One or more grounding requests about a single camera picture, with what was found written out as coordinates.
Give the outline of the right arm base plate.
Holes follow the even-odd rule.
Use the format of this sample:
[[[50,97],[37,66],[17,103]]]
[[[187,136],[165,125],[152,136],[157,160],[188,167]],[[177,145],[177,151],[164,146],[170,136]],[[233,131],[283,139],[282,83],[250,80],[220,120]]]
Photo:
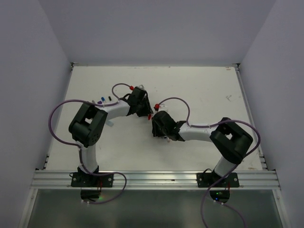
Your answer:
[[[199,188],[208,188],[213,183],[220,180],[220,178],[221,178],[220,176],[218,176],[216,173],[213,172],[196,173],[196,181]],[[229,174],[227,177],[225,177],[220,182],[218,182],[214,187],[215,188],[240,187],[237,173],[233,172]]]

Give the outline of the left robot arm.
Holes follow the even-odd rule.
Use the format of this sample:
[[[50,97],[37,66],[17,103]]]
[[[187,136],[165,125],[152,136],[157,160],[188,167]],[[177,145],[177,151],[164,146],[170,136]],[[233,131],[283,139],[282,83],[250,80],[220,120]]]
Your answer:
[[[133,114],[138,117],[153,114],[148,93],[142,87],[134,87],[130,94],[119,98],[113,104],[98,106],[86,102],[81,105],[68,131],[78,147],[80,161],[78,169],[83,172],[82,181],[87,186],[92,187],[99,180],[95,144],[100,139],[105,123],[117,117]]]

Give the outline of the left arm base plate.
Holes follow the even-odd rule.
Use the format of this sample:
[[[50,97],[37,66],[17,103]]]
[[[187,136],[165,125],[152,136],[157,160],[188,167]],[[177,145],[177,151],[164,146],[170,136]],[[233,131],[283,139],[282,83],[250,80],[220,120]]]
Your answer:
[[[113,186],[114,175],[93,176],[87,173],[73,172],[70,174],[71,187],[78,188],[111,188]]]

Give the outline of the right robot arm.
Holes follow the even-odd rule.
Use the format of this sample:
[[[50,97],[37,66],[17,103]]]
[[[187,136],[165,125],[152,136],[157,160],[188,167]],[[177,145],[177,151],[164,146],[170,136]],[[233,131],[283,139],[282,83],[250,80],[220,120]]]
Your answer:
[[[221,158],[212,171],[211,180],[216,186],[228,182],[228,172],[239,165],[250,148],[253,138],[229,118],[223,124],[211,128],[196,128],[186,121],[174,121],[166,111],[157,112],[152,118],[154,137],[167,137],[172,141],[204,141],[215,145]]]

